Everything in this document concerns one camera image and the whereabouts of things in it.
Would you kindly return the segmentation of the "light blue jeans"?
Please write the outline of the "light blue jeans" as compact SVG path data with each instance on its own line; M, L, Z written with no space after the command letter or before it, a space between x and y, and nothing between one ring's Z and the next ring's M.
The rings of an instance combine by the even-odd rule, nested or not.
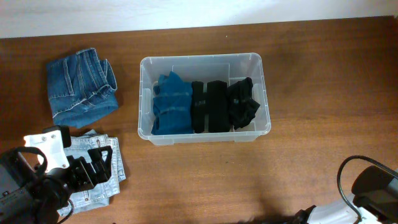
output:
M120 193L119 183L126 179L119 141L107 134L99 134L95 130L88 131L82 136L72 137L72 145L64 149L68 156L75 158L83 156L91 162L88 150L109 146L113 150L111 156L111 178L91 190L71 194L70 200L74 206L74 213L86 212L109 205L112 196Z

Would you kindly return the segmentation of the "dark blue jeans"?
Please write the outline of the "dark blue jeans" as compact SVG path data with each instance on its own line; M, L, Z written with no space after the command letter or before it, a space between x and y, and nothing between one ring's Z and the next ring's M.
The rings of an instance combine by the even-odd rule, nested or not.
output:
M94 48L46 64L47 94L56 125L82 128L119 108L111 64Z

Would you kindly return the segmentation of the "teal shirt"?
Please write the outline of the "teal shirt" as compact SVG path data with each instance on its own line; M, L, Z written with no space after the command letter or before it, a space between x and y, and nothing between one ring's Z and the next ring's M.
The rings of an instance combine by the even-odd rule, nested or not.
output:
M161 75L154 86L153 135L192 134L191 105L193 88L175 72Z

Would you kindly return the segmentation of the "black garment with print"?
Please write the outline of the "black garment with print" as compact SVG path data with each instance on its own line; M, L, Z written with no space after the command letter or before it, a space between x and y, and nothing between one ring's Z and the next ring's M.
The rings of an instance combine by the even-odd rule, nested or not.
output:
M216 80L208 82L204 91L203 82L192 82L191 117L194 133L202 133L205 129L209 133L229 132L227 88L226 82Z

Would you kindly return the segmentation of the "dark green garment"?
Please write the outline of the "dark green garment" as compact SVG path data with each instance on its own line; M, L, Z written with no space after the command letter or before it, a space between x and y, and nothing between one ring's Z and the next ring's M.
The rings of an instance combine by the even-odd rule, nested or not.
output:
M256 117L260 104L252 98L252 88L250 77L227 88L229 120L235 130L248 126Z

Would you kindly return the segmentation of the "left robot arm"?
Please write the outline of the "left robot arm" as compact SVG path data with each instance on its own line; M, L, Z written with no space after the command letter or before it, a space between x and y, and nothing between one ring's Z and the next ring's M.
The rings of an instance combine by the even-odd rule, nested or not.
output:
M1 155L1 223L63 223L74 212L71 194L91 190L111 177L109 146L88 150L90 163L68 156L68 168L47 174L47 159L33 170L23 152L45 156L36 147L17 147Z

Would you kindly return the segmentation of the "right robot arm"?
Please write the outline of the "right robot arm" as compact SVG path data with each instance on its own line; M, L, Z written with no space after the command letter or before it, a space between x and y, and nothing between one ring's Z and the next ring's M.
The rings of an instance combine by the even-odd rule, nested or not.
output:
M363 224L397 223L397 179L386 171L370 166L365 169L347 196L361 213ZM342 200L299 211L291 223L350 224L357 223L357 214Z

